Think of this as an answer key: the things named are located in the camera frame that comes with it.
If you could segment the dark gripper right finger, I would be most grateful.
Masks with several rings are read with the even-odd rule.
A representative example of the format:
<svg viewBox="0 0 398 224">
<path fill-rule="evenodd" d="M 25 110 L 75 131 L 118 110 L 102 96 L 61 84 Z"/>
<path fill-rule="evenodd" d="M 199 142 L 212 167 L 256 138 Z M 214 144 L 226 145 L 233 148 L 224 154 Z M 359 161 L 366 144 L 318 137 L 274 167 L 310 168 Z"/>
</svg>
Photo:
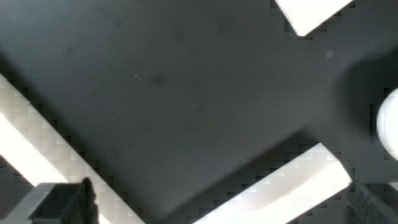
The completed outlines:
<svg viewBox="0 0 398 224">
<path fill-rule="evenodd" d="M 347 194 L 345 224 L 398 224 L 398 189 L 386 183 L 354 183 Z"/>
</svg>

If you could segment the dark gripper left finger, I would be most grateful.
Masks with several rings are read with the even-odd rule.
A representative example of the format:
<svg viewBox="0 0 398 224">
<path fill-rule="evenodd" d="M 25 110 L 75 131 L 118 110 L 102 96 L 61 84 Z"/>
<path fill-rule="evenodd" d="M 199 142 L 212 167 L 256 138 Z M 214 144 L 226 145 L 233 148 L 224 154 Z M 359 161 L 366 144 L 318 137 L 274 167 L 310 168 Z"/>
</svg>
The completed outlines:
<svg viewBox="0 0 398 224">
<path fill-rule="evenodd" d="M 41 183 L 0 224 L 100 224 L 91 179 L 77 183 Z"/>
</svg>

